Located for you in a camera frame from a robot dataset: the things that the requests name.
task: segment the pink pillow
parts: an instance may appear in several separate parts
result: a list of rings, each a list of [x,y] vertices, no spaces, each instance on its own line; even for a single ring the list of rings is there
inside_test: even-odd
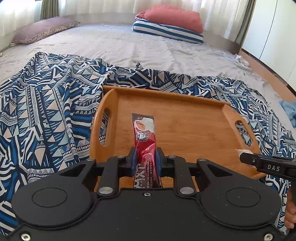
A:
[[[158,5],[147,9],[144,18],[153,23],[174,25],[202,34],[203,26],[200,14],[185,11],[170,5]]]
[[[18,30],[10,46],[31,44],[57,32],[75,27],[79,22],[68,17],[55,17],[32,23]]]

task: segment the wooden tray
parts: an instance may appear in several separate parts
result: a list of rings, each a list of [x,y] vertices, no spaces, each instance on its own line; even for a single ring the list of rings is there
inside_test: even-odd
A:
[[[157,146],[164,154],[182,156],[187,162],[207,158],[219,165],[252,178],[265,176],[239,161],[237,149],[260,153],[254,133],[239,113],[227,102],[136,88],[104,86],[104,94],[94,117],[90,158],[104,162],[111,156],[127,155],[134,146],[132,113],[152,115]],[[109,122],[106,142],[101,145],[99,132],[103,112]],[[236,123],[243,123],[252,139],[247,146]],[[164,186],[173,186],[164,178]],[[121,178],[121,187],[132,187],[132,178]]]

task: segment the blue and white striped pillow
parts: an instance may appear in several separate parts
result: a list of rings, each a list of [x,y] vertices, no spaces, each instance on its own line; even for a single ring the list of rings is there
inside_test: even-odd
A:
[[[152,23],[142,18],[136,19],[132,30],[138,33],[159,35],[172,39],[187,41],[190,43],[204,43],[203,35],[201,34],[176,26]]]

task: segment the purple pillow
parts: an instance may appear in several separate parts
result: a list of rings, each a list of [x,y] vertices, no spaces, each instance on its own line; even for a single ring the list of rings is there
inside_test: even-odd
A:
[[[12,40],[10,46],[16,44],[31,44],[55,33],[75,27],[79,22],[67,17],[55,17],[41,20],[21,28]]]

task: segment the blue geometric pattern fabric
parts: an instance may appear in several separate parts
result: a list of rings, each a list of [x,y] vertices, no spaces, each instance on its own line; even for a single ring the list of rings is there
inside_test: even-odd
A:
[[[226,101],[249,123],[264,155],[295,157],[296,143],[266,101],[255,98],[239,80],[189,76],[166,71],[122,68],[102,59],[38,52],[0,86],[0,232],[18,223],[12,195],[23,185],[89,156],[91,126],[103,98],[103,85],[145,88]],[[101,124],[104,144],[108,117]],[[250,137],[241,129],[245,142]],[[289,182],[262,180],[282,197],[283,217]]]

